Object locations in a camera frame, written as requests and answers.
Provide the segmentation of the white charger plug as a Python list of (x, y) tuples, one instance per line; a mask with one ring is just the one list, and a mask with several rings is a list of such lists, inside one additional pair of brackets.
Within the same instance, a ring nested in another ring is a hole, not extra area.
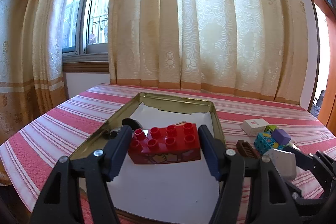
[(296, 178), (296, 160), (293, 153), (271, 148), (264, 153), (264, 156), (268, 156), (271, 159), (284, 179), (293, 181)]

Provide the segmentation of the red toy building block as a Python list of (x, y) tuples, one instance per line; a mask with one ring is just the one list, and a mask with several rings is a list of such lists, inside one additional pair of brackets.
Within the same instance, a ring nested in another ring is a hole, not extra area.
[(171, 164), (201, 159), (197, 126), (187, 122), (176, 126), (135, 130), (128, 155), (135, 164)]

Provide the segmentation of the orange wooden door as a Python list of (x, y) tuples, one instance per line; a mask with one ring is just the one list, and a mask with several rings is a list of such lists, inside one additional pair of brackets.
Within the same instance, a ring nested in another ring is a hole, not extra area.
[(313, 0), (318, 22), (318, 77), (314, 103), (318, 120), (335, 133), (335, 9), (327, 0)]

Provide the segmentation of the rose copper box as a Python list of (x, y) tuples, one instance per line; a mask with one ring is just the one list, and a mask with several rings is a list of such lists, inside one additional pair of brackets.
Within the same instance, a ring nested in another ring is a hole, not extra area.
[(186, 124), (187, 122), (186, 121), (181, 121), (181, 122), (179, 122), (179, 123), (176, 123), (175, 125), (176, 126), (180, 126), (180, 125), (184, 125), (184, 124)]

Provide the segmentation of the cream patterned curtain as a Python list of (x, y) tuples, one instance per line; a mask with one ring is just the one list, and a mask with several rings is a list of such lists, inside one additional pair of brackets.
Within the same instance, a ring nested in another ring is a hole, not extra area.
[(1, 0), (1, 141), (65, 101), (66, 0)]
[(299, 104), (302, 0), (109, 0), (110, 81)]

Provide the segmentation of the blue toy building block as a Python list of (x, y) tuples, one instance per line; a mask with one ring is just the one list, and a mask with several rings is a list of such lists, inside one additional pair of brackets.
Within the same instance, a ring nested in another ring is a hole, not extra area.
[(271, 133), (271, 131), (266, 131), (257, 134), (253, 145), (260, 155), (264, 155), (264, 153), (272, 148), (279, 150), (284, 149), (284, 145), (278, 144), (275, 139), (272, 138)]

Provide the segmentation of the cream patterned curtain right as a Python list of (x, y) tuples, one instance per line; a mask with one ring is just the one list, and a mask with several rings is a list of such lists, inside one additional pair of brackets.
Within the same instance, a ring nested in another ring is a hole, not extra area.
[(299, 104), (302, 0), (109, 0), (110, 81)]

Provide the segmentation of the purple cube block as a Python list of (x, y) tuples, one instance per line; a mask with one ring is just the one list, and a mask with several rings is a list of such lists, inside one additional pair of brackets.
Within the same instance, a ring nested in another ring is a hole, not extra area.
[(290, 135), (283, 129), (276, 128), (273, 130), (271, 137), (279, 145), (287, 145), (291, 141)]

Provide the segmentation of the cream patterned curtain left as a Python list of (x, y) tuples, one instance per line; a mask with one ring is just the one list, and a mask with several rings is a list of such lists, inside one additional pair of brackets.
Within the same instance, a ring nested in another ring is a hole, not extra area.
[(1, 141), (65, 101), (66, 0), (1, 0)]

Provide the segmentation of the white small carton box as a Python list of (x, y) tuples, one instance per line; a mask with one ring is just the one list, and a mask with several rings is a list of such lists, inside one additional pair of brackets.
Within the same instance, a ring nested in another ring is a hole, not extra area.
[(264, 132), (268, 125), (266, 120), (259, 118), (244, 120), (240, 127), (248, 136), (256, 136), (258, 133)]

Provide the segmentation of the red striped table cloth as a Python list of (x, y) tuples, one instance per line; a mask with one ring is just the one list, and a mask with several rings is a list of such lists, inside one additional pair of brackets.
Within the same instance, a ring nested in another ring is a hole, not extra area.
[[(140, 92), (212, 102), (223, 130), (224, 139), (221, 141), (226, 148), (237, 153), (238, 140), (253, 145), (256, 139), (241, 129), (242, 122), (262, 118), (290, 135), (290, 147), (307, 155), (321, 151), (335, 160), (335, 136), (300, 106), (206, 93), (101, 84), (43, 114), (1, 145), (5, 170), (27, 209), (34, 209), (58, 160), (62, 156), (74, 160), (72, 154)], [(324, 191), (330, 191), (331, 187), (322, 187), (309, 170), (298, 166), (296, 169), (296, 178), (289, 182), (301, 189), (303, 198), (318, 199)], [(249, 186), (250, 179), (245, 178), (237, 223), (246, 223)]]

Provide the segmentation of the green toy building block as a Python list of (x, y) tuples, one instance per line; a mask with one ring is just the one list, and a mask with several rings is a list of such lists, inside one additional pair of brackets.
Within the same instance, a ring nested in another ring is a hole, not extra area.
[(277, 126), (274, 124), (269, 124), (265, 127), (264, 132), (274, 132), (274, 130), (277, 129)]

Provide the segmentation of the window with metal frame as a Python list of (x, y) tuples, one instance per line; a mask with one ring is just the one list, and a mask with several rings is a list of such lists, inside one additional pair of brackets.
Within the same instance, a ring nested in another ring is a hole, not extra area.
[(66, 0), (63, 71), (108, 72), (109, 0)]

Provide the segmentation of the gold metal tin tray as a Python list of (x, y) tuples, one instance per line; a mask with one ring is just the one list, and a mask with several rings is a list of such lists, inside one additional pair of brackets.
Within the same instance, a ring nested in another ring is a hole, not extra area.
[(215, 106), (207, 100), (140, 92), (97, 129), (73, 154), (87, 157), (118, 133), (122, 121), (139, 123), (119, 174), (107, 184), (117, 212), (140, 223), (208, 223), (220, 185), (198, 144), (207, 126), (223, 140)]

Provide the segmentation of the brown wooden comb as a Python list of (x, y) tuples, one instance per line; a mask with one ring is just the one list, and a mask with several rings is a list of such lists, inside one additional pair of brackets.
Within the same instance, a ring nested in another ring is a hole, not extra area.
[(250, 159), (258, 159), (259, 155), (252, 148), (252, 146), (244, 140), (238, 140), (236, 143), (236, 148), (242, 157)]

